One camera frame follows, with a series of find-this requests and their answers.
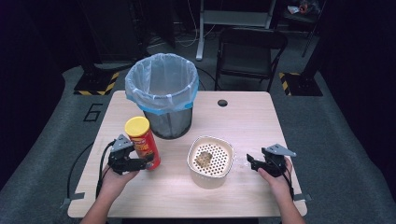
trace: wooden table top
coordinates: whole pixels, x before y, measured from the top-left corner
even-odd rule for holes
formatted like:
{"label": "wooden table top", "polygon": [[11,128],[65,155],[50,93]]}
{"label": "wooden table top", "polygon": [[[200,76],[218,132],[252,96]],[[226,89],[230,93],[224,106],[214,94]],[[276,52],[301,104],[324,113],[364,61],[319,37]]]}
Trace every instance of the wooden table top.
{"label": "wooden table top", "polygon": [[[226,100],[227,106],[219,106],[218,100]],[[124,91],[114,92],[76,189],[76,193],[85,193],[84,198],[71,202],[70,217],[84,217],[93,204],[102,153],[121,133],[127,136],[124,124],[135,116],[144,114],[134,102],[126,99]],[[217,189],[202,189],[191,179],[187,156],[192,143],[201,135],[217,137],[233,145],[231,171]],[[153,171],[140,171],[113,203],[109,217],[280,216],[267,182],[250,169],[246,159],[248,153],[264,161],[262,147],[276,143],[287,147],[267,92],[198,91],[190,130],[174,140],[154,138],[161,156],[160,166]],[[291,178],[294,193],[298,194],[301,189],[294,168]],[[295,204],[304,216],[305,202]]]}

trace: container with holes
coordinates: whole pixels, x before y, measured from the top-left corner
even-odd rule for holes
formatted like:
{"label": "container with holes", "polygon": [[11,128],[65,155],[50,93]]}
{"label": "container with holes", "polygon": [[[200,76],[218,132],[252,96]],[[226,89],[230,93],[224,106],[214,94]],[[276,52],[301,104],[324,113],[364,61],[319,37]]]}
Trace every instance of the container with holes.
{"label": "container with holes", "polygon": [[[199,160],[208,153],[210,157],[202,164]],[[192,144],[187,164],[196,185],[216,189],[224,184],[233,165],[233,146],[215,137],[201,136]]]}

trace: table leg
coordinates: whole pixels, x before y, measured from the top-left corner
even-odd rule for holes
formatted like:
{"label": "table leg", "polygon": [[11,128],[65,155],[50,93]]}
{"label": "table leg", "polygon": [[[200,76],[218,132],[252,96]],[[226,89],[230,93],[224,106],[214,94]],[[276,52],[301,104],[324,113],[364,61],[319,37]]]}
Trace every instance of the table leg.
{"label": "table leg", "polygon": [[199,42],[198,42],[198,49],[196,55],[196,61],[201,61],[204,54],[204,0],[201,0],[201,11],[199,17]]}
{"label": "table leg", "polygon": [[274,14],[275,3],[276,3],[276,0],[271,1],[270,10],[268,11],[267,21],[265,23],[266,29],[270,28],[271,20],[272,20],[273,14]]}

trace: red can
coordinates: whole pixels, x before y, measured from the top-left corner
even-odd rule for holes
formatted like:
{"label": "red can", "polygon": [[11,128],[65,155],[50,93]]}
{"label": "red can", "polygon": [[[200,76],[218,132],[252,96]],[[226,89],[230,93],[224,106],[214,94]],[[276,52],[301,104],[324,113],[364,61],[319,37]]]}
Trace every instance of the red can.
{"label": "red can", "polygon": [[161,163],[161,158],[149,128],[149,120],[145,117],[131,118],[125,123],[125,132],[134,143],[137,156],[148,160],[147,169],[154,170]]}

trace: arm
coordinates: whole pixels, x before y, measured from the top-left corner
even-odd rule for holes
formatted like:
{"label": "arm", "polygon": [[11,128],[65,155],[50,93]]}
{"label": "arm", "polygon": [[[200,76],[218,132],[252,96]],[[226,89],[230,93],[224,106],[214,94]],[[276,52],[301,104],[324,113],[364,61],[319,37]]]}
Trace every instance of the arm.
{"label": "arm", "polygon": [[119,175],[106,166],[100,193],[80,223],[106,223],[111,205],[120,196],[125,185],[138,173],[138,171],[134,171],[125,175]]}
{"label": "arm", "polygon": [[[291,173],[292,165],[288,158],[285,157],[286,167]],[[305,221],[303,217],[300,215],[300,212],[297,210],[294,205],[293,199],[290,197],[289,185],[283,175],[279,177],[273,177],[269,175],[262,168],[258,170],[259,174],[265,179],[270,185],[271,191],[273,192],[277,206],[279,207],[280,216],[282,218],[282,224],[304,224]]]}

